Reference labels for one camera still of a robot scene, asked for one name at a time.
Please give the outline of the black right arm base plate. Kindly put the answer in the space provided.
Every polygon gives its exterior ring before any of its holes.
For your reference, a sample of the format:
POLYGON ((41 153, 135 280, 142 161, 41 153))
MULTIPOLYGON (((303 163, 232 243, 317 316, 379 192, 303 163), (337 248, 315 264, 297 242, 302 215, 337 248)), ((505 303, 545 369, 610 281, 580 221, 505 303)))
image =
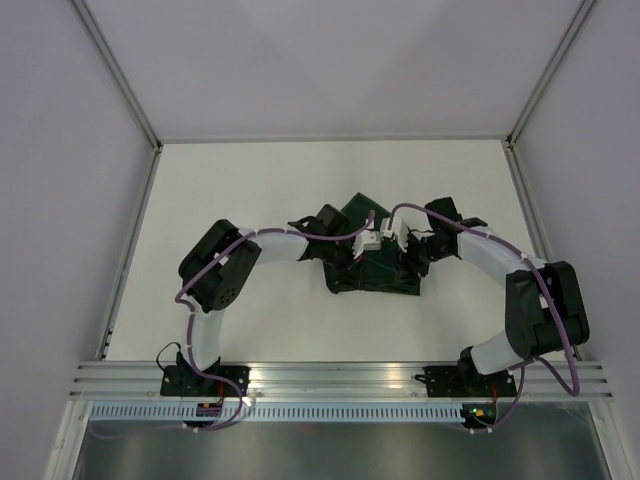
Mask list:
POLYGON ((454 365, 431 365, 415 379, 425 385, 429 398, 514 398, 517 393, 514 377, 506 370, 464 376, 454 365))

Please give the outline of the dark green cloth napkin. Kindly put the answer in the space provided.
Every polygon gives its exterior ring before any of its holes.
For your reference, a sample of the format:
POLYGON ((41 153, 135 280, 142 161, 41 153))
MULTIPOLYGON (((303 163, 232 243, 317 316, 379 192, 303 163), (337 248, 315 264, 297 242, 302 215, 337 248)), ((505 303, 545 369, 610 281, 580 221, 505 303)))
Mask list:
MULTIPOLYGON (((375 229, 380 230, 381 222, 389 216, 389 212, 366 195, 356 193, 341 208, 347 221, 339 233, 355 231, 367 220, 371 210, 375 212, 375 229)), ((364 251, 358 258, 353 256, 352 240, 340 244, 339 249, 337 263, 323 261, 325 284, 330 292, 420 295, 421 277, 406 265, 404 254, 395 240, 383 239, 379 250, 364 251)))

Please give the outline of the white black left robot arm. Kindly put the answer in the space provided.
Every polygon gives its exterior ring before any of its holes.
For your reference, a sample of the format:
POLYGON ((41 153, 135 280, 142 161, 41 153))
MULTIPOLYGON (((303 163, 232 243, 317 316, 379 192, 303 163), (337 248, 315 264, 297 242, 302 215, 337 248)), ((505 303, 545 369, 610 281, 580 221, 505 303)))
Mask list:
POLYGON ((319 216, 282 227, 242 229, 218 220, 178 267, 182 281, 174 302, 189 312, 186 340, 180 347, 188 362, 184 385, 206 396, 218 384, 220 335, 226 309, 236 301, 255 267, 307 259, 331 260, 342 251, 353 259, 353 243, 371 230, 370 212, 355 230, 338 211, 327 208, 319 216))

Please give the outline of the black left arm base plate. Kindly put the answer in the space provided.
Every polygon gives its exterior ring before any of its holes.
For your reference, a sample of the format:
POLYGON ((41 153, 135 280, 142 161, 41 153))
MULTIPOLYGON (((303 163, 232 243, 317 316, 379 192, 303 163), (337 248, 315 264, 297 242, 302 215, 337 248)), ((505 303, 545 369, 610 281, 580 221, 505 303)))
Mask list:
MULTIPOLYGON (((236 384, 243 395, 249 385, 250 368, 243 365, 222 365, 215 375, 236 384)), ((220 397, 237 398, 238 393, 227 382, 203 378, 189 367, 170 365, 165 368, 160 387, 161 397, 220 397)))

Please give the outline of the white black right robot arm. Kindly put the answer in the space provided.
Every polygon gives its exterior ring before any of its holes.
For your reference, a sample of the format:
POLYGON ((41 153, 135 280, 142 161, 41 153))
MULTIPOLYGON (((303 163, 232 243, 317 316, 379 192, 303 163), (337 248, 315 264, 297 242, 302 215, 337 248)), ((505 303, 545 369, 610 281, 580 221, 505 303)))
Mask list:
POLYGON ((579 390, 573 348, 586 343, 590 327, 574 267, 531 256, 499 237, 478 217, 464 218, 452 198, 424 206, 401 203, 389 217, 390 234, 409 249, 409 228, 397 222, 402 208, 424 213, 432 234, 420 241, 418 251, 428 263, 448 257, 466 261, 504 288, 504 328, 483 343, 463 350, 457 361, 459 388, 478 395, 487 389, 493 374, 542 361, 562 351, 568 361, 571 383, 564 388, 575 396, 579 390))

